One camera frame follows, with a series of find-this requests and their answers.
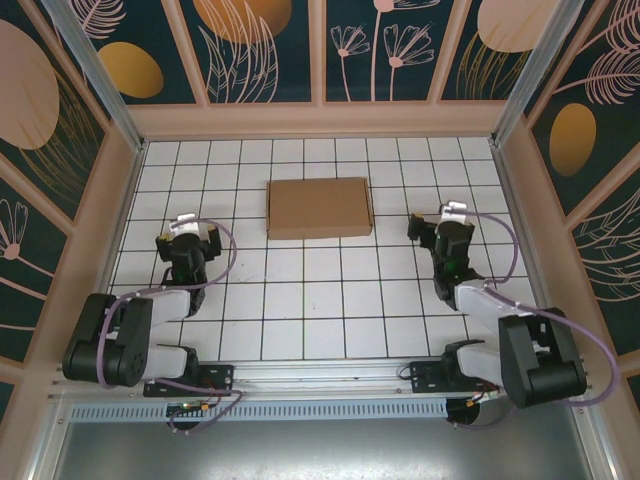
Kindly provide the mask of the orange oval feather wall panel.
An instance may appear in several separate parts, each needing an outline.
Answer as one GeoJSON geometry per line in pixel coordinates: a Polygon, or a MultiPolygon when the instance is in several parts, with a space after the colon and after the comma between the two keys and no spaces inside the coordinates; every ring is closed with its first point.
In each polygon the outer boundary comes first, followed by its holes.
{"type": "Polygon", "coordinates": [[[162,0],[69,0],[128,105],[194,104],[162,0]]]}
{"type": "Polygon", "coordinates": [[[606,0],[532,126],[569,214],[640,142],[640,0],[606,0]]]}

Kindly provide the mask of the brown cardboard box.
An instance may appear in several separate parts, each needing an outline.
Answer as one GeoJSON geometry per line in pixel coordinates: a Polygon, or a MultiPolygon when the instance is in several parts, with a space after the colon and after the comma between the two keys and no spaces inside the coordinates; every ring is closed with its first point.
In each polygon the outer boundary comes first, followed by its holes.
{"type": "Polygon", "coordinates": [[[266,190],[270,240],[369,236],[373,209],[365,177],[275,180],[266,190]]]}

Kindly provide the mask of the pink leaves wall panel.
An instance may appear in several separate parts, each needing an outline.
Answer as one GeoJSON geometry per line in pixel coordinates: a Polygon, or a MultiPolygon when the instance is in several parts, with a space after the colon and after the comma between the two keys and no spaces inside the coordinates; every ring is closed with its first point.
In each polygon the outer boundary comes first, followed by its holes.
{"type": "Polygon", "coordinates": [[[567,221],[616,354],[640,350],[640,142],[567,221]]]}

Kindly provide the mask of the single pink flower wall panel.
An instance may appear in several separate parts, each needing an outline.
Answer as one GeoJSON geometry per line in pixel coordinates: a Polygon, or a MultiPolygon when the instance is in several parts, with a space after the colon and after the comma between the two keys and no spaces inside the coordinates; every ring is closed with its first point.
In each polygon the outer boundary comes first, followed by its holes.
{"type": "Polygon", "coordinates": [[[27,360],[67,239],[0,155],[1,360],[27,360]]]}

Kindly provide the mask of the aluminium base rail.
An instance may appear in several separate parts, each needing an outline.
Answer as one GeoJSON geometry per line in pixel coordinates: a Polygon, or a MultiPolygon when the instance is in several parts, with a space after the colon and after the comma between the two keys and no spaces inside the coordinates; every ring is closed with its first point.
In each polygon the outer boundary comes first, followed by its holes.
{"type": "MultiPolygon", "coordinates": [[[[318,400],[386,398],[412,392],[402,370],[412,361],[439,361],[438,357],[363,360],[248,361],[233,363],[233,373],[212,380],[216,387],[231,385],[256,400],[318,400]]],[[[48,397],[116,399],[142,398],[142,384],[104,389],[99,384],[67,380],[58,368],[48,397]]]]}

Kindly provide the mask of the aluminium frame beam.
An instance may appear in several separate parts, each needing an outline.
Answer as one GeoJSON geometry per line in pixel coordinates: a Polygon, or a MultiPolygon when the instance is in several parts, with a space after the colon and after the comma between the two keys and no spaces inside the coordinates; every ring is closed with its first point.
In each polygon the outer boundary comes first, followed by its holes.
{"type": "Polygon", "coordinates": [[[70,407],[61,398],[46,402],[23,480],[54,480],[69,418],[70,407]]]}
{"type": "Polygon", "coordinates": [[[592,480],[620,480],[609,432],[599,406],[571,408],[592,480]]]}

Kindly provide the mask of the pink flowers wall panel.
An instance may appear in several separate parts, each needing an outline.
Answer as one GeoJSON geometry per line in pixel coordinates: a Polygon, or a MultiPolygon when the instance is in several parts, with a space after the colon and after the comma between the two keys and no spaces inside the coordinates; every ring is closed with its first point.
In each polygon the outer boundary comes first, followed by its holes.
{"type": "Polygon", "coordinates": [[[428,98],[454,0],[327,0],[326,100],[428,98]]]}

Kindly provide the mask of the grey metal sheet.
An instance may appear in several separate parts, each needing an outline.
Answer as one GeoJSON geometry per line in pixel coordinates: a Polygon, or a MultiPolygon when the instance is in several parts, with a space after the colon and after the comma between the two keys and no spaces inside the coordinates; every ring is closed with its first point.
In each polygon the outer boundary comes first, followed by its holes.
{"type": "Polygon", "coordinates": [[[592,480],[575,430],[514,417],[489,431],[442,420],[74,424],[55,480],[592,480]]]}

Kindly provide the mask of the large pink circle wall panel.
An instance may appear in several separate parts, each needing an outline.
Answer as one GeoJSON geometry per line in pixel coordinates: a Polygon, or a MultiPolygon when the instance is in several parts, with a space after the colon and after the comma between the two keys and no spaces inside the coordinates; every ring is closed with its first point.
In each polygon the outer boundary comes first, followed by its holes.
{"type": "Polygon", "coordinates": [[[104,137],[29,18],[0,12],[0,154],[73,220],[104,137]]]}

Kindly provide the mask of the aluminium side rail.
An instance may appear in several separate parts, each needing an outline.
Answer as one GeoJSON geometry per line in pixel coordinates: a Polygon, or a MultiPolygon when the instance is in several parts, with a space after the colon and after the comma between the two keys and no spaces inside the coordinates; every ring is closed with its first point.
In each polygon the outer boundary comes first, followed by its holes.
{"type": "Polygon", "coordinates": [[[86,244],[82,247],[87,248],[89,259],[96,264],[95,280],[88,293],[109,289],[147,149],[148,143],[143,141],[131,159],[122,164],[116,160],[123,160],[124,154],[114,152],[114,160],[99,166],[92,176],[87,204],[80,210],[88,221],[86,244]]]}
{"type": "Polygon", "coordinates": [[[554,306],[549,289],[546,285],[539,255],[533,243],[531,229],[529,228],[527,219],[524,214],[522,202],[516,192],[515,180],[509,170],[506,154],[498,147],[492,146],[491,151],[496,163],[498,177],[504,193],[505,203],[509,210],[509,216],[512,221],[513,230],[519,243],[519,260],[522,262],[526,271],[531,291],[531,301],[525,299],[524,293],[516,292],[516,277],[504,284],[501,284],[497,290],[501,296],[510,299],[513,302],[535,306],[538,309],[546,309],[554,306]]]}

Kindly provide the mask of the pink circle gold lines panel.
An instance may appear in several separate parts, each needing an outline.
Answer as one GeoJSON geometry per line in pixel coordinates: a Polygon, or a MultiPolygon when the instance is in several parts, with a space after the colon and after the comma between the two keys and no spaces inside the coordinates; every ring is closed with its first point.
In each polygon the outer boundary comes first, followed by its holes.
{"type": "Polygon", "coordinates": [[[441,99],[506,100],[555,6],[556,0],[471,0],[441,99]]]}

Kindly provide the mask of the aluminium corner post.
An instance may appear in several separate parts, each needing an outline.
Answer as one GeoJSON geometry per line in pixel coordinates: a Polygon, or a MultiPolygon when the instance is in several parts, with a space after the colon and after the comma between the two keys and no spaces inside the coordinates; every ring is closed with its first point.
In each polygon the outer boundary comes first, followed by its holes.
{"type": "Polygon", "coordinates": [[[577,4],[572,4],[570,0],[559,0],[554,8],[541,38],[529,55],[494,126],[490,137],[492,148],[499,148],[509,138],[526,105],[561,49],[580,12],[582,3],[583,0],[578,0],[577,4]]]}
{"type": "Polygon", "coordinates": [[[142,149],[142,141],[126,104],[109,78],[97,51],[83,32],[72,7],[67,0],[41,0],[49,17],[58,27],[74,58],[87,74],[98,97],[106,107],[126,142],[136,152],[142,149]]]}

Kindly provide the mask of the orange circle leaves wall panel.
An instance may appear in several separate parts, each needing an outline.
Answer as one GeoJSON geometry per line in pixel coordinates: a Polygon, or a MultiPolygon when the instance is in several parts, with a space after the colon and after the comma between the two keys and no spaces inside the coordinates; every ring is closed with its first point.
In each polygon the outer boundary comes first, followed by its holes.
{"type": "Polygon", "coordinates": [[[312,100],[309,0],[179,0],[211,104],[312,100]]]}

